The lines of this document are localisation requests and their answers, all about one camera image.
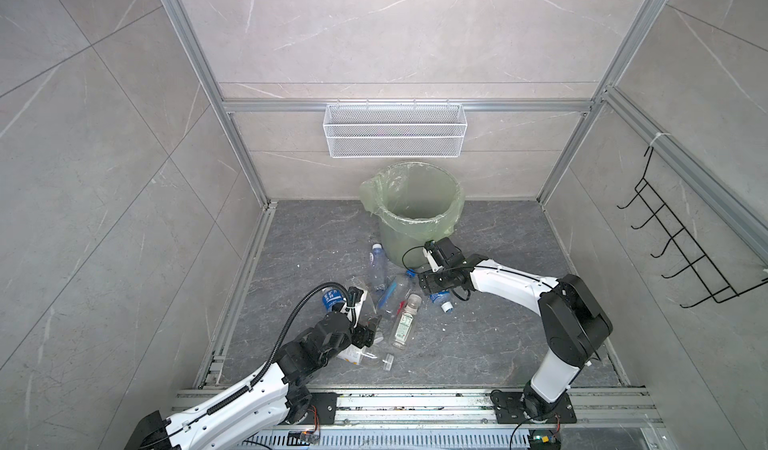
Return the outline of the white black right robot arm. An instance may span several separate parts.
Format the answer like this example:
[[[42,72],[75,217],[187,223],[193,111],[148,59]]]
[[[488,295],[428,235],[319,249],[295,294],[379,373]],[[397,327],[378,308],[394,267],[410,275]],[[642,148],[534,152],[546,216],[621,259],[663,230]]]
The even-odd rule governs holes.
[[[474,292],[491,294],[540,317],[548,351],[516,405],[529,421],[545,422],[556,414],[573,381],[613,332],[607,313],[576,275],[542,277],[486,259],[435,267],[419,273],[418,281],[427,295],[461,288],[463,300]]]

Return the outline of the clear bottle yellow label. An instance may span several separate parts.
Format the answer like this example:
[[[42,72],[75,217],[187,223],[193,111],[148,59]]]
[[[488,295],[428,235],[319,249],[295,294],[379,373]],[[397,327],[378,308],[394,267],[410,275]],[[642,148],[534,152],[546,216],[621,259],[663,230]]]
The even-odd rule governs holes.
[[[337,358],[356,366],[380,368],[386,372],[392,369],[394,355],[391,353],[377,353],[369,347],[357,347],[350,345],[341,351]]]

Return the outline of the small bottle blue label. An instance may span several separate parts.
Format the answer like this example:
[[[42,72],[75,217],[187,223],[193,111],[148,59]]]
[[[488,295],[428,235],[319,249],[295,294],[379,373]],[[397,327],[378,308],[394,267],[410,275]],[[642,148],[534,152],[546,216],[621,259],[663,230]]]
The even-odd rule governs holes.
[[[337,287],[327,287],[322,291],[322,303],[327,312],[340,311],[346,304],[346,297]]]

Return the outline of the clear bottle green label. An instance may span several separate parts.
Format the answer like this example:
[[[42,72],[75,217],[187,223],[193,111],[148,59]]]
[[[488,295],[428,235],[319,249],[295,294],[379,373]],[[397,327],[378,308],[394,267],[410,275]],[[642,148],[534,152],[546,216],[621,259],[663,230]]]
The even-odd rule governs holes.
[[[395,348],[404,348],[412,334],[415,317],[421,307],[422,299],[417,294],[410,294],[400,311],[392,333],[392,345]]]

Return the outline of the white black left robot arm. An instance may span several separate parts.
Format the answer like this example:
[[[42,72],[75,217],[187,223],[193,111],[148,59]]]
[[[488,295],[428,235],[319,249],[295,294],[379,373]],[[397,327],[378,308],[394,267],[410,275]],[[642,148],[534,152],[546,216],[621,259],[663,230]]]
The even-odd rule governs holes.
[[[312,375],[342,351],[361,348],[376,337],[381,319],[353,324],[329,312],[314,327],[283,344],[274,361],[255,375],[189,409],[143,417],[127,449],[228,449],[267,427],[297,423],[312,407]]]

